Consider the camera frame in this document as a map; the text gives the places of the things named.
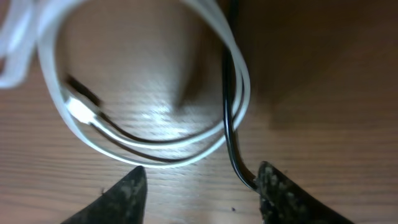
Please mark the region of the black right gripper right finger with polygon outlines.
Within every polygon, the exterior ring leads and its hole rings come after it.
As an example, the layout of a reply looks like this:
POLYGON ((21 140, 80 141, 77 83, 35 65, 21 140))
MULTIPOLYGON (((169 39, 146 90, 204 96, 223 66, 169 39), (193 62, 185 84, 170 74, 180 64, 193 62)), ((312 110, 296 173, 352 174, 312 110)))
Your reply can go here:
POLYGON ((265 224, 353 224, 268 162, 261 163, 256 182, 265 224))

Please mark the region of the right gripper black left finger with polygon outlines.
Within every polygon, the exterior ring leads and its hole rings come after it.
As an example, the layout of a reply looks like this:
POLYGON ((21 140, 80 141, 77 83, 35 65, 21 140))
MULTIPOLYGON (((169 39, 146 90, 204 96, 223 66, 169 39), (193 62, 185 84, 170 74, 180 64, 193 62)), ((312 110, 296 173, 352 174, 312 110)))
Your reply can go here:
POLYGON ((94 202, 62 224, 138 224, 147 199, 145 168, 137 166, 94 202))

